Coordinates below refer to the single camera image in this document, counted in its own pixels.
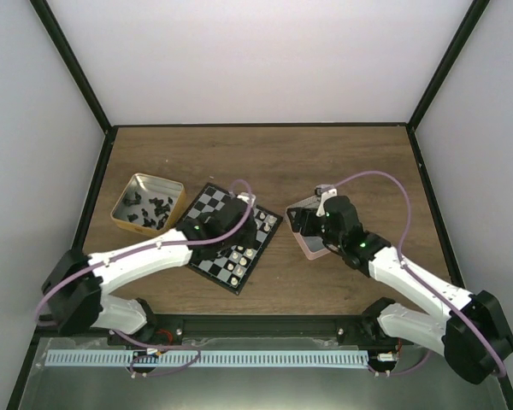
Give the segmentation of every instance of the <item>wooden table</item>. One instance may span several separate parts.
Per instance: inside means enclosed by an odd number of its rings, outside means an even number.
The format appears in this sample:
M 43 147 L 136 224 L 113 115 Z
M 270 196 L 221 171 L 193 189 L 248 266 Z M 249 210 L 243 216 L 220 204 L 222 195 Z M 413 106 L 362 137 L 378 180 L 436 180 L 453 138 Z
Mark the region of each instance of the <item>wooden table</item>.
M 441 278 L 449 278 L 409 139 L 403 127 L 129 127 L 121 128 L 100 190 L 85 252 L 122 248 L 144 240 L 123 231 L 110 210 L 134 173 L 182 182 L 188 203 L 207 182 L 223 187 L 249 181 L 257 202 L 283 214 L 312 194 L 363 170 L 396 176 L 413 205 L 404 253 Z M 366 229 L 393 243 L 404 228 L 406 208 L 398 188 L 378 176 L 339 189 L 356 205 Z M 239 296 L 186 267 L 154 273 L 117 290 L 142 297 L 157 313 L 359 314 L 396 291 L 348 268 L 336 255 L 305 259 L 283 223 Z

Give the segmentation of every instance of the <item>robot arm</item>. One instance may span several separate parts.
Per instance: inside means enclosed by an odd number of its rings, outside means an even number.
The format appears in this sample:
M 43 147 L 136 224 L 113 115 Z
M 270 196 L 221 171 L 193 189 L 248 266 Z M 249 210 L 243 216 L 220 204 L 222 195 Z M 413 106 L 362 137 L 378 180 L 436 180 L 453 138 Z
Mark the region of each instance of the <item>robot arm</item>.
M 365 231 L 347 196 L 317 187 L 316 208 L 290 208 L 287 215 L 293 231 L 320 237 L 323 245 L 339 255 L 352 269 L 387 284 L 412 300 L 427 314 L 391 301 L 375 319 L 389 337 L 401 337 L 441 354 L 452 369 L 470 383 L 480 383 L 495 370 L 495 362 L 476 335 L 432 292 L 402 267 L 423 279 L 462 311 L 504 360 L 513 352 L 513 335 L 498 300 L 482 291 L 479 295 L 437 278 L 413 261 L 398 259 L 398 251 L 386 239 Z
M 90 328 L 104 328 L 134 335 L 140 341 L 148 340 L 156 326 L 148 303 L 142 299 L 127 301 L 110 293 L 154 272 L 214 258 L 234 244 L 252 248 L 257 236 L 253 213 L 238 231 L 219 243 L 163 245 L 220 237 L 239 223 L 249 203 L 254 206 L 255 197 L 241 194 L 218 211 L 201 214 L 197 219 L 185 219 L 175 229 L 159 237 L 124 249 L 90 255 L 70 249 L 45 280 L 42 286 L 44 294 L 81 269 L 95 268 L 61 288 L 48 300 L 59 334 L 70 336 Z M 128 256 L 111 263 L 115 256 L 125 254 Z

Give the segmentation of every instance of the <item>open tin box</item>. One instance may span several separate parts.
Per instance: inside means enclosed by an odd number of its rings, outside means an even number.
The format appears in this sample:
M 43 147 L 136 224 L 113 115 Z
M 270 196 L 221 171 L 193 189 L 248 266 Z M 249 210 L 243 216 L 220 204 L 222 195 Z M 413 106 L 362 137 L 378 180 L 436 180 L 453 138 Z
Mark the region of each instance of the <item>open tin box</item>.
M 182 215 L 185 200 L 185 187 L 180 182 L 136 173 L 121 193 L 110 217 L 122 229 L 157 237 L 174 226 Z M 153 220 L 153 226 L 143 226 L 144 220 L 147 224 Z
M 293 203 L 292 205 L 287 207 L 287 209 L 285 210 L 285 216 L 287 224 L 289 224 L 289 228 L 291 229 L 291 232 L 292 227 L 291 219 L 289 218 L 289 208 L 300 207 L 308 209 L 318 209 L 319 202 L 320 199 L 317 196 L 312 196 L 310 198 L 303 199 L 300 202 Z M 323 241 L 320 237 L 303 237 L 298 232 L 292 232 L 292 235 L 294 235 L 295 239 L 298 242 L 298 245 L 306 255 L 306 258 L 308 258 L 310 261 L 331 253 L 330 250 L 325 248 L 325 245 L 323 245 Z

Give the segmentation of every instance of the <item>black and white chessboard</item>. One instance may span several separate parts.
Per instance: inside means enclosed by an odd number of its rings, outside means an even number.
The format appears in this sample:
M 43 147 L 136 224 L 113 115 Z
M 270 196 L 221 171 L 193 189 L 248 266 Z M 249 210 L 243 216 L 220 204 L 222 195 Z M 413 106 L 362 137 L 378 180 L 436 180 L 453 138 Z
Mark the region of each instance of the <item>black and white chessboard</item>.
M 221 209 L 229 200 L 230 195 L 227 190 L 215 184 L 206 184 L 180 220 L 197 218 L 200 214 Z M 255 206 L 254 215 L 258 227 L 254 249 L 234 245 L 230 249 L 222 251 L 213 260 L 190 264 L 188 267 L 239 295 L 257 265 L 258 259 L 283 220 L 278 214 L 258 205 Z

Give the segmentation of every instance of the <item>gray floor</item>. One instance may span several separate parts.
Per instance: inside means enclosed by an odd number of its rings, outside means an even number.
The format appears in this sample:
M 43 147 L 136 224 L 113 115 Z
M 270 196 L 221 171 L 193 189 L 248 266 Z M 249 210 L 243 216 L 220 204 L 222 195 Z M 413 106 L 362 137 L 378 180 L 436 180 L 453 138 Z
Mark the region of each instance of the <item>gray floor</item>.
M 287 343 L 293 346 L 297 342 Z M 438 355 L 408 376 L 389 379 L 374 378 L 362 370 L 278 368 L 189 369 L 163 378 L 133 380 L 123 368 L 46 368 L 42 363 L 50 345 L 44 341 L 38 351 L 21 409 L 506 408 L 496 380 L 489 378 L 479 386 L 468 384 Z M 88 341 L 76 349 L 98 345 Z M 234 345 L 218 342 L 212 348 L 235 349 Z M 246 348 L 247 343 L 239 341 L 241 345 Z M 410 366 L 421 355 L 418 348 L 404 348 L 400 366 Z

